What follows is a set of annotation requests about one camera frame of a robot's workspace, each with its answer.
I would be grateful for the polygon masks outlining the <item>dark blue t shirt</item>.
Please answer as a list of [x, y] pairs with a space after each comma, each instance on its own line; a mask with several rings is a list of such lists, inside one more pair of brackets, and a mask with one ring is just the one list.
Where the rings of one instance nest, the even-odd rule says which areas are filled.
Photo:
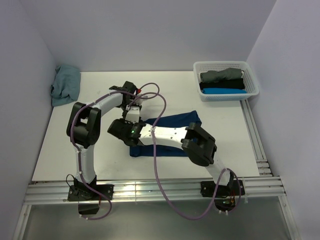
[[[196, 110], [176, 115], [164, 116], [159, 119], [157, 126], [166, 128], [181, 128], [188, 127], [190, 123], [202, 124]], [[154, 149], [152, 145], [147, 146], [131, 146], [129, 148], [129, 155], [134, 158], [138, 157], [152, 157]], [[157, 145], [157, 157], [186, 157], [187, 154], [180, 148], [172, 146]]]

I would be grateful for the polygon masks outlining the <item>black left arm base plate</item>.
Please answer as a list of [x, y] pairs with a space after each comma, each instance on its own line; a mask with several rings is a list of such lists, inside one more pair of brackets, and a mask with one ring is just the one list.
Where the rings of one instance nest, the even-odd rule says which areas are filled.
[[[113, 184], [98, 184], [93, 186], [93, 188], [101, 194], [104, 194], [109, 200], [112, 200], [114, 192]], [[79, 214], [89, 216], [98, 213], [102, 199], [103, 198], [99, 194], [88, 189], [83, 184], [80, 186], [72, 185], [69, 188], [67, 196], [68, 202], [78, 203]]]

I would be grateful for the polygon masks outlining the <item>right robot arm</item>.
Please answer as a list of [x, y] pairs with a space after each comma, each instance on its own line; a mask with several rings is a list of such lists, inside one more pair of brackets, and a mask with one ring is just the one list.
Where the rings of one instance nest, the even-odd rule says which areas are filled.
[[234, 188], [234, 174], [226, 170], [221, 161], [215, 138], [198, 123], [192, 122], [183, 127], [161, 127], [116, 119], [107, 132], [129, 147], [156, 144], [180, 149], [193, 164], [206, 168], [221, 196], [229, 194]]

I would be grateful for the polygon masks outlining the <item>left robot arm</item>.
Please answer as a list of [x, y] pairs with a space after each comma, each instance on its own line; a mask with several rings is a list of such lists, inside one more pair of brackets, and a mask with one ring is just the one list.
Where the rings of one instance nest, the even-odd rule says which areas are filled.
[[73, 105], [66, 134], [76, 151], [76, 176], [70, 192], [86, 200], [102, 193], [97, 187], [97, 175], [94, 169], [94, 148], [101, 133], [101, 118], [114, 108], [122, 109], [122, 117], [112, 122], [108, 133], [122, 140], [130, 147], [141, 146], [141, 130], [144, 124], [141, 117], [133, 114], [140, 111], [138, 96], [141, 89], [126, 81], [123, 86], [112, 86], [109, 93], [97, 101]]

